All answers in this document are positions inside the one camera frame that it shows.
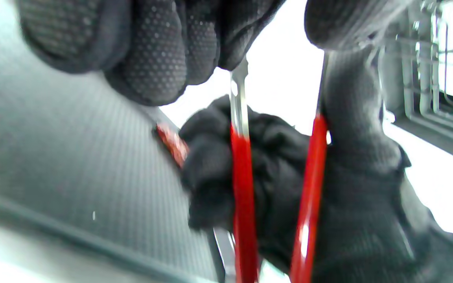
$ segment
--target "black glove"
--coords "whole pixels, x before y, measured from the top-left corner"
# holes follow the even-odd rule
[[[219,66],[233,70],[285,0],[17,0],[22,34],[58,70],[105,71],[144,105],[176,101]],[[377,38],[411,0],[309,0],[311,43],[330,50]]]
[[[453,234],[436,224],[405,176],[410,161],[383,134],[370,48],[347,55],[325,78],[328,148],[313,282],[453,282]],[[249,110],[259,253],[289,271],[309,137],[278,117]],[[180,136],[190,153],[182,181],[189,225],[231,231],[234,215],[230,102],[194,114]]]

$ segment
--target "textured grip glove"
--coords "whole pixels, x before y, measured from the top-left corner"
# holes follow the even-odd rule
[[[144,105],[176,101],[217,66],[233,70],[285,0],[17,0],[22,34],[45,63],[102,70]],[[326,50],[381,38],[411,0],[309,0],[306,31]]]

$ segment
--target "metal frame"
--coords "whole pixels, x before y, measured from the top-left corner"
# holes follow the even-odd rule
[[[438,18],[438,7],[434,1],[414,2],[392,25],[380,50],[379,77],[388,111],[396,115],[394,124],[453,154],[453,98],[446,87],[440,92],[446,75],[438,77],[439,65],[448,66],[449,50],[441,51],[431,21]]]

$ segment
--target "glove fingertip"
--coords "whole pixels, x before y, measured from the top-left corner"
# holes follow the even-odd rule
[[[131,1],[17,1],[27,45],[49,66],[81,74],[115,66],[129,49]]]

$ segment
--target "metal wire rack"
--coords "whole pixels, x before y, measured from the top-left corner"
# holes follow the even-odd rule
[[[453,97],[447,91],[453,50],[448,48],[449,23],[442,18],[442,3],[422,2],[420,11],[408,11],[408,19],[408,32],[385,39],[384,44],[396,43],[397,51],[380,48],[379,59],[395,56],[401,61],[405,115],[453,139]]]

